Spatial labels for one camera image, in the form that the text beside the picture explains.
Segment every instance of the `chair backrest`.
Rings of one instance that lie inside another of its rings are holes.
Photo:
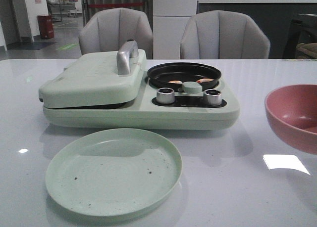
[[[181,59],[266,59],[270,42],[249,16],[214,10],[188,21],[181,43]]]
[[[96,13],[79,35],[82,55],[92,52],[115,51],[129,39],[152,58],[153,33],[144,12],[115,8]]]

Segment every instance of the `gray floor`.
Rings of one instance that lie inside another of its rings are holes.
[[[36,42],[54,42],[40,50],[10,49],[0,52],[0,60],[5,59],[77,59],[81,56],[78,36],[83,28],[83,18],[62,17],[61,22],[54,22],[54,37]]]

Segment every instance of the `mint green plate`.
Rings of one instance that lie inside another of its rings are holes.
[[[126,219],[162,203],[178,183],[179,151],[145,130],[113,129],[84,136],[50,162],[50,196],[76,213]]]

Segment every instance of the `non-stick pan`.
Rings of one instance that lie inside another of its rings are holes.
[[[212,89],[218,83],[221,72],[209,65],[190,62],[172,62],[152,67],[148,70],[148,77],[153,86],[157,88],[168,87],[175,91],[182,91],[181,84],[169,83],[169,81],[195,82],[199,79],[213,79],[200,85],[203,91]]]

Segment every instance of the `red trash can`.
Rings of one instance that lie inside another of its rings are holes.
[[[42,39],[50,39],[54,37],[51,15],[38,15],[38,23]]]

